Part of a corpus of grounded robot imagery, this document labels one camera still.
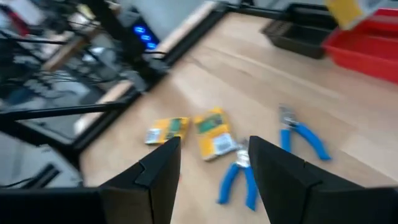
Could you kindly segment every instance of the red bin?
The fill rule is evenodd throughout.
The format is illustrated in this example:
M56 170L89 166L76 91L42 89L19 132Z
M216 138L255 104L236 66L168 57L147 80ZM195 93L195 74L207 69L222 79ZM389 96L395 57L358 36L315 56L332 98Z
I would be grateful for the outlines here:
M398 10L380 9L353 30L337 28L323 46L342 67L398 83Z

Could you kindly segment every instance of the metal frame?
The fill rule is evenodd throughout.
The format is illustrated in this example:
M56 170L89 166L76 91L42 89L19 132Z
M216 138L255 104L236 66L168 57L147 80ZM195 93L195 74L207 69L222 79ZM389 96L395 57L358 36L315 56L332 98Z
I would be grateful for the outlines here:
M116 40L121 42L124 49L124 61L137 71L145 81L145 91L151 90L158 82L166 76L167 67L171 67L183 55L193 47L209 30L211 30L229 12L247 14L251 16L277 19L280 11L256 7L253 0L242 0L240 4L218 2L211 12L198 23L182 40L177 43L169 52L166 52L162 61L164 64L151 63L143 59L145 51L141 41L124 29L104 1L82 0L96 19L100 21L103 28ZM48 144L54 147L71 164L79 169L80 154L97 139L112 122L115 121L142 93L132 86L121 97L122 101L107 103L103 105L76 106L69 108L57 108L50 110L15 111L0 113L0 131L15 136L23 141L34 145ZM54 139L48 134L38 133L30 127L21 125L20 119L43 118L48 116L63 116L69 114L104 112L93 124L81 133L71 144L60 139Z

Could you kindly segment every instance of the yellow box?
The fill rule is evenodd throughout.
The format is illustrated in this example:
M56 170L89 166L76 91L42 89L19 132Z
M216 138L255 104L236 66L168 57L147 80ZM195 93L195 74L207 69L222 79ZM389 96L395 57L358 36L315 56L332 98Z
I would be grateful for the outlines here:
M183 141L189 125L189 118L167 118L154 122L147 132L146 144L163 144L172 137L181 137Z
M340 28L352 29L376 12L387 0L326 0L326 6Z
M201 156L214 159L236 149L228 119L221 108L209 110L193 119L198 133Z

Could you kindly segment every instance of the wire cutter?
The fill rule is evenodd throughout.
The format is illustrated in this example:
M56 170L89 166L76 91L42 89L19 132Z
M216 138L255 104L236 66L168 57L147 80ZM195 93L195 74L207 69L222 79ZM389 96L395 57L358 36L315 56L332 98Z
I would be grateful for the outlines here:
M246 206L251 210L256 209L257 199L257 185L254 180L253 171L250 166L249 154L248 154L249 141L244 140L242 144L238 145L237 155L238 159L232 163L229 167L220 187L220 196L218 203L226 204L229 201L229 195L231 187L240 169L243 169L244 175L246 176L246 185L248 188L248 195L246 197Z
M279 111L280 122L282 123L282 129L280 130L280 145L282 149L287 152L292 152L290 132L293 129L310 143L321 160L326 161L331 159L320 138L305 124L296 120L292 109L286 105L280 105Z

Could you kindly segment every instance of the wooden tabletop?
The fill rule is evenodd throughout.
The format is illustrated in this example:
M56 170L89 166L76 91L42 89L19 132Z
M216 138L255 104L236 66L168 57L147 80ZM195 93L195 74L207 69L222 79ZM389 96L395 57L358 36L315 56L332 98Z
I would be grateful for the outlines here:
M99 185L150 153L153 147L144 139L154 120L192 117L216 106L227 112L237 139L256 135L279 145L279 103L296 110L326 142L333 160L319 160L296 134L294 154L363 186L396 184L398 86L337 67L328 58L278 49L259 32L268 22L235 13L224 17L83 153L85 184ZM269 222L261 200L255 212L245 207L243 175L230 203L216 203L219 183L235 159L232 153L203 161L190 126L172 223Z

